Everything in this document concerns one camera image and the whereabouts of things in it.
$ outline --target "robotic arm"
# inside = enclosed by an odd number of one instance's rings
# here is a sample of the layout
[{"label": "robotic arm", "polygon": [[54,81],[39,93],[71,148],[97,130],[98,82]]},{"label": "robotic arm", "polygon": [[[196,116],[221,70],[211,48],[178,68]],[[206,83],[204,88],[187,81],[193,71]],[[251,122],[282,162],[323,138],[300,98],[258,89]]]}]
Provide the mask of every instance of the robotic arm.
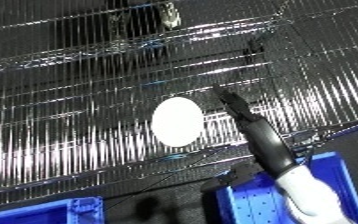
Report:
[{"label": "robotic arm", "polygon": [[[292,151],[264,117],[253,114],[247,102],[236,93],[228,92],[219,85],[214,85],[214,91],[235,119],[239,131],[248,139],[256,161],[275,179],[296,220],[305,224],[354,223],[343,213],[338,195],[327,184],[314,178],[307,166],[298,165]],[[219,176],[216,182],[220,185],[238,183],[240,169],[235,167]]]}]

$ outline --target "white ball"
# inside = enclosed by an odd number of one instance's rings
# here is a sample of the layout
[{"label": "white ball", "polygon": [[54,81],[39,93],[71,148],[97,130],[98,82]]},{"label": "white ball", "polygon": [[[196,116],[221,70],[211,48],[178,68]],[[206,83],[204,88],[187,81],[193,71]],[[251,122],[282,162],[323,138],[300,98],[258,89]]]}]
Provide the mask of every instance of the white ball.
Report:
[{"label": "white ball", "polygon": [[195,141],[204,127],[204,116],[193,101],[174,97],[162,102],[154,111],[151,130],[157,139],[171,147]]}]

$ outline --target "blue container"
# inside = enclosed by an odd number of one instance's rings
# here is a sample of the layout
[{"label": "blue container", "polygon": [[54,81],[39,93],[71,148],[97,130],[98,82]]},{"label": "blue container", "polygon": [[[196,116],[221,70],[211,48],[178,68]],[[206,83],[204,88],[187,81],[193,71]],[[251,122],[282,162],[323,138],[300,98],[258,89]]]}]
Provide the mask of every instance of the blue container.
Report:
[{"label": "blue container", "polygon": [[2,211],[0,224],[104,224],[103,200],[74,198]]},{"label": "blue container", "polygon": [[[358,224],[358,196],[342,158],[334,152],[313,157],[313,175],[339,195],[346,215]],[[220,214],[227,224],[295,224],[283,197],[266,173],[240,186],[217,191]]]}]

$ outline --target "blue plastic bin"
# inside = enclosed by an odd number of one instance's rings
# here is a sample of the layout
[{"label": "blue plastic bin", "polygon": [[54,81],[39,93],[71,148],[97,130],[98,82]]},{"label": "blue plastic bin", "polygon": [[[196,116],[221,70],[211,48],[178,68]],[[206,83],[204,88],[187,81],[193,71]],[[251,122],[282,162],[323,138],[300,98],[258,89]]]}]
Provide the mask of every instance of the blue plastic bin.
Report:
[{"label": "blue plastic bin", "polygon": [[[334,152],[313,157],[315,177],[330,185],[339,195],[346,215],[358,224],[358,196],[342,158]],[[283,197],[266,173],[235,188],[216,192],[220,215],[227,224],[295,224]]]},{"label": "blue plastic bin", "polygon": [[2,211],[0,224],[104,224],[103,201],[74,198]]}]

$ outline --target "wire shelf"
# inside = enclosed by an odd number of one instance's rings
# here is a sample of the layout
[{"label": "wire shelf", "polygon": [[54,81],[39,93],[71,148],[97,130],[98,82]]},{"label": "wire shelf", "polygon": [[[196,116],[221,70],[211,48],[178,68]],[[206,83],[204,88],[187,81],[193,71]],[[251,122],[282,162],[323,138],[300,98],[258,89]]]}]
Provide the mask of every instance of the wire shelf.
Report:
[{"label": "wire shelf", "polygon": [[[283,135],[358,122],[358,1],[0,0],[0,204],[247,158],[213,83]],[[187,147],[150,129],[172,96]]]}]

